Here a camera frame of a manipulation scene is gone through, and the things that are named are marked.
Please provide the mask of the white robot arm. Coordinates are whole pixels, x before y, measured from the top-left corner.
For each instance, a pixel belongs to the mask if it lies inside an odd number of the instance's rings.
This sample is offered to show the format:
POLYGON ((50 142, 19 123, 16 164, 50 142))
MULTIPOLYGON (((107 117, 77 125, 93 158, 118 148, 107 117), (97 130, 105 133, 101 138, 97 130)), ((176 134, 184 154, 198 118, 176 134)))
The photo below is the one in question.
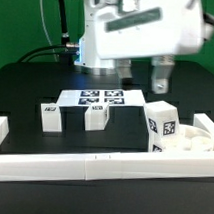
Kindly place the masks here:
POLYGON ((134 58, 152 60, 152 90, 169 90, 176 55, 194 54, 206 38, 202 0, 84 0, 79 65, 131 76, 134 58))

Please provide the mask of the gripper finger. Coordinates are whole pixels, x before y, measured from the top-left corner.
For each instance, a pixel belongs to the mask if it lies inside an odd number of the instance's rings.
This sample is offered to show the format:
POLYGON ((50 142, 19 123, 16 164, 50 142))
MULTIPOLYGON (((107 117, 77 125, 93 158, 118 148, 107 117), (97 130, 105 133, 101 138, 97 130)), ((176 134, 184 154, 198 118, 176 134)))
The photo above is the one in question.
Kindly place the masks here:
POLYGON ((165 55, 152 58, 152 90, 155 94, 165 94, 169 90, 169 77, 175 66, 174 56, 165 55))
POLYGON ((117 59, 115 69, 122 84, 131 84, 133 81, 131 74, 131 61, 128 59, 117 59))

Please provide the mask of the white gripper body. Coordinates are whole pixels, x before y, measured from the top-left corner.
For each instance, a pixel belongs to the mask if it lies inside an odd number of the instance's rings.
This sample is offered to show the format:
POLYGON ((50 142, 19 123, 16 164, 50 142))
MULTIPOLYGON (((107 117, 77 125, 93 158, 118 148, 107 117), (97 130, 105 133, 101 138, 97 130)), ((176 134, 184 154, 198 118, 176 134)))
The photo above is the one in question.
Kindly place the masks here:
POLYGON ((101 59, 189 55, 203 44, 202 0, 86 0, 101 59))

